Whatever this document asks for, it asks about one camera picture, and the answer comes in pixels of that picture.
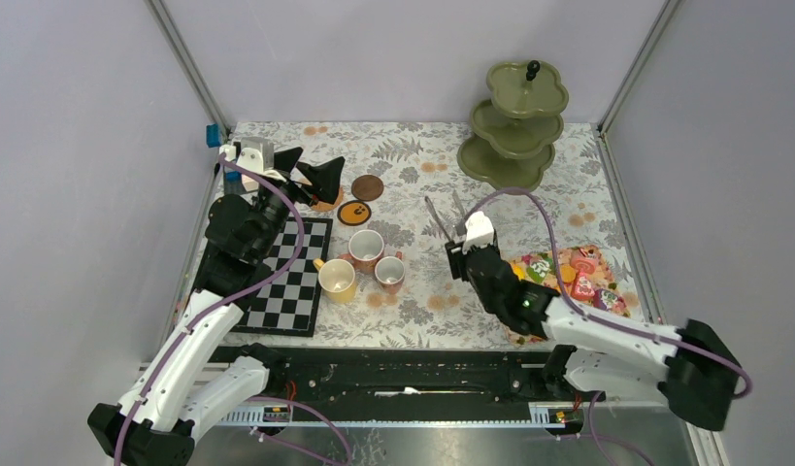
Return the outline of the metal tongs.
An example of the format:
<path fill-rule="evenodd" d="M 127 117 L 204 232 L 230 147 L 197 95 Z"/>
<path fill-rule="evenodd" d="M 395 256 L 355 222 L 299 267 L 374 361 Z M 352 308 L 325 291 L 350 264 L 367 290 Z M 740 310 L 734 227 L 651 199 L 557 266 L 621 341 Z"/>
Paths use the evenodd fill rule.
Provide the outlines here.
<path fill-rule="evenodd" d="M 429 215 L 434 220 L 440 232 L 448 242 L 456 243 L 458 240 L 464 239 L 466 235 L 466 211 L 456 190 L 452 192 L 451 196 L 453 206 L 457 212 L 454 222 L 443 221 L 435 208 L 433 200 L 429 196 L 424 196 L 423 200 Z"/>

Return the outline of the pink swiss roll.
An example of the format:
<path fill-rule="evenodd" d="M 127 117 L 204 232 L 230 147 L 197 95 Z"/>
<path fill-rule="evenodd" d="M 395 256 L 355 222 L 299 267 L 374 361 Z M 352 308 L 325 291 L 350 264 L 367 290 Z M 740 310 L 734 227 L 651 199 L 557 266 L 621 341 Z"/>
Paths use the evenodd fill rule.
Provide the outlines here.
<path fill-rule="evenodd" d="M 593 274 L 600 263 L 600 252 L 596 247 L 572 248 L 570 266 L 577 272 Z"/>

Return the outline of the pink strawberry cake slice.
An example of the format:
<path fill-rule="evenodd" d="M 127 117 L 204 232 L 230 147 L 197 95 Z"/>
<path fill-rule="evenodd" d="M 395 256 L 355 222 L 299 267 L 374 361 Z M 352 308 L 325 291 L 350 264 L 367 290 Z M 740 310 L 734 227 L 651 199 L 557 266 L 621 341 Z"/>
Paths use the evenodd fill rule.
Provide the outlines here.
<path fill-rule="evenodd" d="M 577 272 L 570 295 L 576 300 L 589 302 L 594 299 L 595 292 L 594 283 L 589 276 L 584 272 Z"/>

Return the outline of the purple candy packet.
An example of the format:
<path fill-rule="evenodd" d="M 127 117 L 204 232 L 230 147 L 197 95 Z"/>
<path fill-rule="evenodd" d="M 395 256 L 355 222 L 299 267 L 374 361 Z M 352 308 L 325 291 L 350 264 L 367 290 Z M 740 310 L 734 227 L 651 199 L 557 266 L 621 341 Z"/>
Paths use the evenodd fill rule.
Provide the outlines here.
<path fill-rule="evenodd" d="M 599 288 L 595 291 L 593 306 L 619 316 L 630 316 L 630 311 L 623 298 L 608 288 Z"/>

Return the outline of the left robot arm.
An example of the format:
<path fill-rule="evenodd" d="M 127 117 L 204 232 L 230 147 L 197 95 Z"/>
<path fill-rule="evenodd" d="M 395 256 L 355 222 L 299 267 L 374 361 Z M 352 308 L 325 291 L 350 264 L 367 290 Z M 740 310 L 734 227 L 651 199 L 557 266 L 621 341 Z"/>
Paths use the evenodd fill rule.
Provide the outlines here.
<path fill-rule="evenodd" d="M 299 148 L 265 153 L 225 145 L 218 164 L 258 182 L 257 196 L 217 198 L 208 210 L 206 247 L 185 309 L 143 375 L 113 404 L 100 403 L 87 423 L 116 465 L 184 465 L 196 444 L 240 404 L 273 399 L 290 389 L 285 358 L 252 344 L 201 388 L 198 375 L 259 291 L 288 267 L 266 258 L 289 221 L 296 251 L 306 243 L 299 205 L 336 201 L 345 161 L 311 165 Z"/>

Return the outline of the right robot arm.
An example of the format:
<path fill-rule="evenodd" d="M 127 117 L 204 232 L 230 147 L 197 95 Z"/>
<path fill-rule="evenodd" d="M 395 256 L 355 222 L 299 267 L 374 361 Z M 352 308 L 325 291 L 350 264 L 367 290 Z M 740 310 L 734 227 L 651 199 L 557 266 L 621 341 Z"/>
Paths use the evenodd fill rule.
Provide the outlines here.
<path fill-rule="evenodd" d="M 724 429 L 736 398 L 740 363 L 706 323 L 641 324 L 580 305 L 519 278 L 495 245 L 445 245 L 452 276 L 468 283 L 483 308 L 512 331 L 555 343 L 559 363 L 542 374 L 544 391 L 565 400 L 577 390 L 662 401 L 702 429 Z"/>

